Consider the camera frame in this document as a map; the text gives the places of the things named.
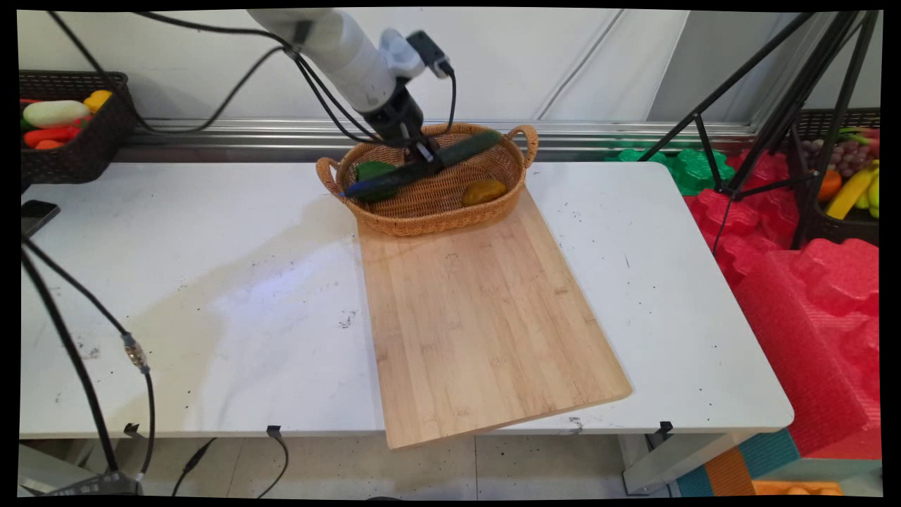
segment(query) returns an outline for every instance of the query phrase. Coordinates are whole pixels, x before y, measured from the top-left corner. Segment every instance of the phone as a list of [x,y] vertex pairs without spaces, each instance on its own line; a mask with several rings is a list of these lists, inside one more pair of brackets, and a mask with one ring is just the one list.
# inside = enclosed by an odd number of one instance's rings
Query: phone
[[25,237],[32,237],[58,214],[59,206],[42,200],[30,200],[22,205],[22,232]]

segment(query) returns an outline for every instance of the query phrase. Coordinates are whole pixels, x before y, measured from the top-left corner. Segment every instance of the white wall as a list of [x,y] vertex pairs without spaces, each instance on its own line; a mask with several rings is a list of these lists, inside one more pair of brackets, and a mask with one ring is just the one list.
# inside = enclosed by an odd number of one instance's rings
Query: white wall
[[[880,12],[848,107],[879,107],[882,99],[882,21],[884,17],[885,14]],[[839,54],[835,55],[835,60],[820,78],[814,91],[810,93],[804,109],[835,108],[835,101],[839,98],[839,90],[842,89],[842,82],[848,71],[848,64],[851,63],[851,54],[854,52],[856,42],[857,35],[845,44]]]
[[[681,120],[796,16],[691,11],[648,119]],[[735,83],[704,112],[705,121],[749,123],[804,33],[802,26]]]
[[[613,18],[615,9],[354,7],[372,41],[387,27],[426,30],[458,76],[457,117],[520,120],[538,115]],[[173,17],[259,28],[242,10]],[[644,120],[687,11],[627,10],[607,40],[545,116],[556,120]],[[128,13],[62,13],[101,64],[129,76],[147,117],[209,116],[272,41],[200,33]],[[42,11],[18,11],[20,69],[90,70]],[[423,74],[409,86],[427,119],[445,118],[450,82]],[[276,55],[223,117],[325,118],[293,62]]]

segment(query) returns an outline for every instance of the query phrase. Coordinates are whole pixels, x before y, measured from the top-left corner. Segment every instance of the fruit basket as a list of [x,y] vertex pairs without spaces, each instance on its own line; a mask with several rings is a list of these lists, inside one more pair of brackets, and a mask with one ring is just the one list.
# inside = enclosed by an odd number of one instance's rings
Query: fruit basket
[[[108,72],[127,100],[128,77]],[[81,102],[96,90],[106,89],[95,72],[20,70],[19,97]],[[94,118],[68,143],[53,150],[33,150],[21,143],[22,181],[28,183],[87,183],[103,174],[133,130],[137,120],[119,95],[112,95]]]
[[[441,147],[447,147],[488,130],[481,125],[455,123],[450,132],[440,134],[445,127],[446,124],[428,125],[424,127],[423,134],[438,134],[435,140]],[[523,134],[526,139],[524,156],[513,142],[518,134]],[[525,188],[526,170],[532,165],[537,152],[538,134],[535,129],[520,125],[492,148],[401,188],[393,198],[372,204],[345,198],[342,192],[356,182],[356,168],[361,163],[382,161],[399,166],[404,163],[403,150],[377,144],[359,144],[340,162],[319,159],[316,172],[323,185],[362,224],[390,235],[421,235],[471,226],[512,211],[520,191]],[[508,191],[490,202],[464,207],[462,196],[466,187],[473,181],[485,179],[500,181]]]
[[[832,109],[806,109],[801,111],[788,132],[787,161],[792,179],[810,172],[808,159],[804,156],[803,142],[822,139],[829,130],[833,119]],[[842,119],[842,127],[861,126],[879,128],[879,108],[849,109]],[[810,183],[795,186],[796,201],[802,206],[810,192]],[[853,208],[843,220],[827,216],[819,202],[814,200],[813,213],[807,222],[805,238],[822,237],[841,243],[849,238],[859,238],[879,246],[879,221],[870,216],[866,209]]]

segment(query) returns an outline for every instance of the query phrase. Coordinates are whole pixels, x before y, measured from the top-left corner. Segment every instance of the tile floor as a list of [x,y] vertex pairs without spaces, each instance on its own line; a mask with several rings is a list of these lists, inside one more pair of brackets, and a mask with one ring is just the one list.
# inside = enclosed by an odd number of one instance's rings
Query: tile floor
[[[157,441],[145,494],[169,495],[206,438]],[[287,438],[290,465],[267,498],[364,500],[545,500],[624,498],[616,437],[465,437],[390,451],[384,436]],[[133,475],[146,444],[122,440],[116,455]],[[281,471],[284,452],[271,438],[221,438],[179,488],[179,496],[251,497]],[[673,495],[678,488],[673,484]],[[667,497],[664,488],[654,497]]]

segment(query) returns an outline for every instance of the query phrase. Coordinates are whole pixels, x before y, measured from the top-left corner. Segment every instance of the wooden cutting board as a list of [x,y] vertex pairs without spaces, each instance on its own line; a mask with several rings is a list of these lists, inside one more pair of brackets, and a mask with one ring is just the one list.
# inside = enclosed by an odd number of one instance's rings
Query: wooden cutting board
[[392,449],[632,392],[527,189],[484,224],[359,238]]

